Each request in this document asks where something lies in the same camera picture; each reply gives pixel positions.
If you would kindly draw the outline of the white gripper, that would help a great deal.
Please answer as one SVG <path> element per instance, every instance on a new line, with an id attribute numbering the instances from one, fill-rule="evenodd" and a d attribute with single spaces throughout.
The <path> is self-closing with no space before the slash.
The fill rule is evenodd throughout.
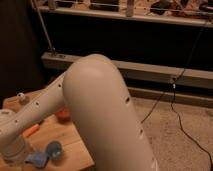
<path id="1" fill-rule="evenodd" d="M 1 150 L 3 160 L 8 165 L 21 165 L 33 151 L 31 144 L 24 138 L 17 138 Z"/>

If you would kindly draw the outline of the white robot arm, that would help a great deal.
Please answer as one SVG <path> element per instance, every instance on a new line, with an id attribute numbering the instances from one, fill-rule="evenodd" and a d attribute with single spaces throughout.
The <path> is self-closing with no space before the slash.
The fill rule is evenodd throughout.
<path id="1" fill-rule="evenodd" d="M 0 155 L 20 163 L 21 133 L 67 107 L 96 171 L 159 171 L 118 68 L 100 54 L 76 60 L 19 112 L 0 119 Z"/>

